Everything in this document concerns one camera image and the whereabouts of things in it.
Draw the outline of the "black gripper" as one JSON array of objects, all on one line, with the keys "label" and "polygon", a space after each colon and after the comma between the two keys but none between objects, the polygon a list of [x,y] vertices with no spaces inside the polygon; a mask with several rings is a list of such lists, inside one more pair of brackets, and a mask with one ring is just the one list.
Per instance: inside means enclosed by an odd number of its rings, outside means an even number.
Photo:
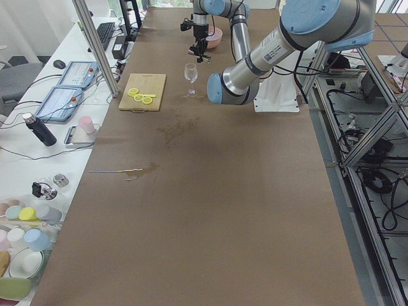
[{"label": "black gripper", "polygon": [[206,40],[208,36],[208,24],[194,24],[193,35],[196,41]]}]

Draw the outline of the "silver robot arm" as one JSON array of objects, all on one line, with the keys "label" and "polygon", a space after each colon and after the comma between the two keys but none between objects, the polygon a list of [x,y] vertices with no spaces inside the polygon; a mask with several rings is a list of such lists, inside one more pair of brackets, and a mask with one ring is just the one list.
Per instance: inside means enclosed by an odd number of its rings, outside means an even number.
[{"label": "silver robot arm", "polygon": [[260,76],[317,41],[325,43],[327,52],[368,45],[374,37],[375,9],[375,1],[287,1],[275,30],[234,66],[209,77],[209,100],[218,105],[253,101]]},{"label": "silver robot arm", "polygon": [[218,16],[229,22],[231,52],[235,62],[243,59],[251,50],[247,28],[249,7],[243,1],[193,1],[193,13],[189,26],[193,29],[194,44],[189,53],[201,63],[209,61],[208,48],[209,17]]}]

